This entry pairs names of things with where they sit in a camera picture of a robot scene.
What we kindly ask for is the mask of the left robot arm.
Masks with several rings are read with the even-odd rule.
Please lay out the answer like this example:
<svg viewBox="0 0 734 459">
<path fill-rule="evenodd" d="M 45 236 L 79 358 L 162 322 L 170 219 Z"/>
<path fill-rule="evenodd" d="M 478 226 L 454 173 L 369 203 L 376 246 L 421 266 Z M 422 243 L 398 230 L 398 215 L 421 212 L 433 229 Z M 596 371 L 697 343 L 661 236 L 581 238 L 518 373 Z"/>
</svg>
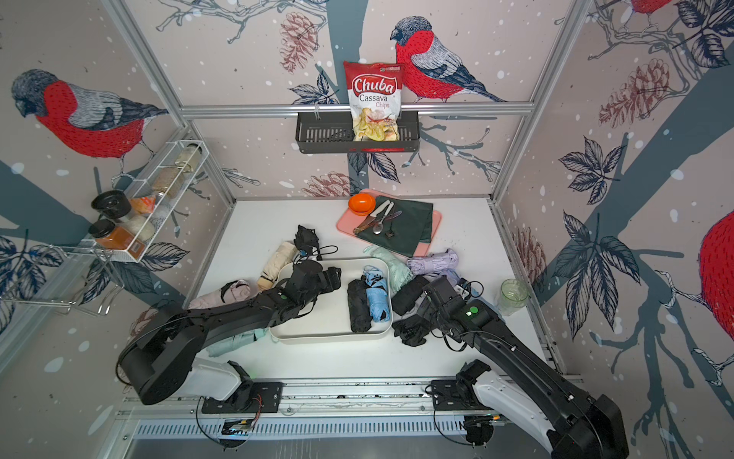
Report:
<svg viewBox="0 0 734 459">
<path fill-rule="evenodd" d="M 246 384 L 248 375 L 238 363 L 200 359 L 203 349 L 298 319 L 308 304 L 340 288 L 340 268 L 306 260 L 294 265 L 289 278 L 253 298 L 209 309 L 166 307 L 120 352 L 115 371 L 124 374 L 123 382 L 145 405 L 177 393 L 224 401 Z"/>
</svg>

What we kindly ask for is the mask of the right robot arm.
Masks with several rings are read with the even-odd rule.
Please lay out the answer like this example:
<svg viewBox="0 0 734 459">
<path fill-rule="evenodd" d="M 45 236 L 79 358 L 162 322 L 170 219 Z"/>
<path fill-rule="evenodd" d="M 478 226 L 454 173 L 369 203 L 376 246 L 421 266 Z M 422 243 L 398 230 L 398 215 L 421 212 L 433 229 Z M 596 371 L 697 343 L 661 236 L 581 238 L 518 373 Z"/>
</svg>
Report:
<svg viewBox="0 0 734 459">
<path fill-rule="evenodd" d="M 593 397 L 551 369 L 519 340 L 491 307 L 466 301 L 440 277 L 424 287 L 431 329 L 491 361 L 469 378 L 468 392 L 536 440 L 552 458 L 626 458 L 620 408 Z"/>
</svg>

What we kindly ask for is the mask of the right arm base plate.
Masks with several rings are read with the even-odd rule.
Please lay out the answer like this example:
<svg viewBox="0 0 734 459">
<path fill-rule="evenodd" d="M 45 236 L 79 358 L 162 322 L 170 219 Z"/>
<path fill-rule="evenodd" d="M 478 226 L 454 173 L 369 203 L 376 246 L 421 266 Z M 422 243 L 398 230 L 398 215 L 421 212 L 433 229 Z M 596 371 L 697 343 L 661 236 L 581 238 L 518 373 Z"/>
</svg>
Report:
<svg viewBox="0 0 734 459">
<path fill-rule="evenodd" d="M 432 380 L 426 390 L 435 411 L 491 411 L 482 405 L 466 382 Z"/>
</svg>

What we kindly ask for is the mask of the light blue umbrella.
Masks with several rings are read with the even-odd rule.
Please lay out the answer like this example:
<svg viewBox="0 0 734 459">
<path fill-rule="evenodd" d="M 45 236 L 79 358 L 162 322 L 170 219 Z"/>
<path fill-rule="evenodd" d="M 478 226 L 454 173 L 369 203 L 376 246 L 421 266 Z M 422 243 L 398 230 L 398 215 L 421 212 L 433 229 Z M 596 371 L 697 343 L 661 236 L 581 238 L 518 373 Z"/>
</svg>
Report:
<svg viewBox="0 0 734 459">
<path fill-rule="evenodd" d="M 382 270 L 367 265 L 363 268 L 362 280 L 366 285 L 365 292 L 372 320 L 377 323 L 388 321 L 390 319 L 389 288 Z"/>
</svg>

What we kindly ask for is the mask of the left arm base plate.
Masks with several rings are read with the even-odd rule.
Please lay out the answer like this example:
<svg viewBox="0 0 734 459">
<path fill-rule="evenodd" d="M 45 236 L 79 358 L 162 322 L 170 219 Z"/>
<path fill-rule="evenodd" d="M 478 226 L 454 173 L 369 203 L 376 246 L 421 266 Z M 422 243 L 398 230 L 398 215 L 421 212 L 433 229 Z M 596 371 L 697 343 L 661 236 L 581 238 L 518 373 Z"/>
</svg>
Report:
<svg viewBox="0 0 734 459">
<path fill-rule="evenodd" d="M 277 413 L 285 385 L 283 382 L 243 382 L 225 401 L 205 399 L 204 414 Z"/>
</svg>

